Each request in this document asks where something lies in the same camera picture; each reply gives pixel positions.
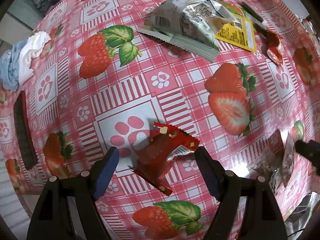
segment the white cloth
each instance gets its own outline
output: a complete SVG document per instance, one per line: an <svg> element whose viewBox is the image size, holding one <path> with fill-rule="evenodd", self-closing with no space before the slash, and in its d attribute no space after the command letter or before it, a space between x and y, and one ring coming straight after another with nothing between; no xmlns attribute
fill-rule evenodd
<svg viewBox="0 0 320 240"><path fill-rule="evenodd" d="M28 38L27 44L23 47L19 56L19 85L23 85L33 76L33 70L30 69L31 59L39 57L44 45L51 40L46 32L38 32Z"/></svg>

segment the silver screw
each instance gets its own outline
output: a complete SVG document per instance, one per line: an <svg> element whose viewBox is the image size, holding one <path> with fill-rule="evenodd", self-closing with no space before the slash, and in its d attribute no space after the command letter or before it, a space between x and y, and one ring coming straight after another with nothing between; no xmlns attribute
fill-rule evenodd
<svg viewBox="0 0 320 240"><path fill-rule="evenodd" d="M265 179L264 177L262 177L262 176L258 176L258 181L260 181L260 182L265 182L266 179Z"/></svg>
<svg viewBox="0 0 320 240"><path fill-rule="evenodd" d="M90 174L90 171L82 171L81 172L82 177L87 177L87 176L89 176L89 174Z"/></svg>
<svg viewBox="0 0 320 240"><path fill-rule="evenodd" d="M56 176L51 176L50 178L49 178L49 181L50 182L54 182L54 181L56 181L57 180L57 177Z"/></svg>
<svg viewBox="0 0 320 240"><path fill-rule="evenodd" d="M233 171L226 171L226 175L232 177L234 175Z"/></svg>

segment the tablecloth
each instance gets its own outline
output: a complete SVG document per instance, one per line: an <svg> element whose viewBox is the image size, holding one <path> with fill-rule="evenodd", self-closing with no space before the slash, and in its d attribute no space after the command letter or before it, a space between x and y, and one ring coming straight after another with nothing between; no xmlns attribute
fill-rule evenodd
<svg viewBox="0 0 320 240"><path fill-rule="evenodd" d="M6 159L18 161L20 194L41 191L50 177L42 149L51 132L63 131L73 145L71 159L65 162L72 174L90 169L109 147L121 149L109 187L96 202L99 213L114 232L114 239L146 239L146 227L136 223L132 215L154 203L174 200L198 206L198 222L203 225L197 233L187 236L182 231L175 239L201 239L218 208L219 203L210 196L193 156L177 161L166 175L173 190L169 197L132 172L134 151L145 145L154 121L176 125L197 137L212 158L236 173L261 155L265 147L281 144L297 120L303 123L304 140L320 141L320 72L316 72L319 58L308 34L281 0L245 1L283 38L282 67L276 67L266 57L266 41L258 33L257 52L219 41L220 54L213 63L138 33L145 17L163 1L62 1L36 28L51 33L53 39L40 58L33 59L34 76L16 93L2 94L5 101L0 106L1 150ZM132 53L115 55L106 71L81 78L80 67L89 55L80 56L79 47L98 31L111 30L116 25L113 30L127 35L126 46ZM310 86L301 81L293 60L295 50L301 47L313 56ZM113 48L115 54L121 54L119 46ZM248 71L253 71L257 79L255 91L249 95L256 106L256 118L250 122L247 136L228 134L208 104L204 82L224 62L249 65ZM38 164L28 171L18 147L12 111L21 90L26 92L28 123L38 158ZM284 218L310 190L320 193L318 177L312 173L308 160L295 155L289 184L281 187L276 196ZM241 200L231 239L240 228L243 214Z"/></svg>

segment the blue object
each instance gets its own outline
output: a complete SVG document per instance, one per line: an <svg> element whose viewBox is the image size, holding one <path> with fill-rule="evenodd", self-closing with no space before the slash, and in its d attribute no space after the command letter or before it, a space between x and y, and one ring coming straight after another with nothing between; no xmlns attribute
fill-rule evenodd
<svg viewBox="0 0 320 240"><path fill-rule="evenodd" d="M111 147L108 150L105 159L106 162L104 163L104 167L102 168L102 171L100 172L98 177L95 179L95 192L93 193L93 198L95 200L98 200L106 193L112 175L119 163L119 150L116 147Z"/></svg>
<svg viewBox="0 0 320 240"><path fill-rule="evenodd" d="M19 86L19 55L27 40L19 41L0 58L0 79L6 90L16 91Z"/></svg>

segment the crumpled cloth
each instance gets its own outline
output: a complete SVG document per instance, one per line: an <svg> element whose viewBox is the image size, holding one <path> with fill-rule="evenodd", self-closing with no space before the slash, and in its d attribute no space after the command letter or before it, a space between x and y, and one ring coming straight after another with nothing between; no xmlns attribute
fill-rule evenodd
<svg viewBox="0 0 320 240"><path fill-rule="evenodd" d="M23 47L19 57L19 84L23 85L33 76L33 70L30 69L31 59L39 57L44 45L51 40L46 32L38 32L28 38L27 44Z"/></svg>
<svg viewBox="0 0 320 240"><path fill-rule="evenodd" d="M6 90L16 91L19 86L19 55L26 44L27 40L17 42L0 58L0 79Z"/></svg>

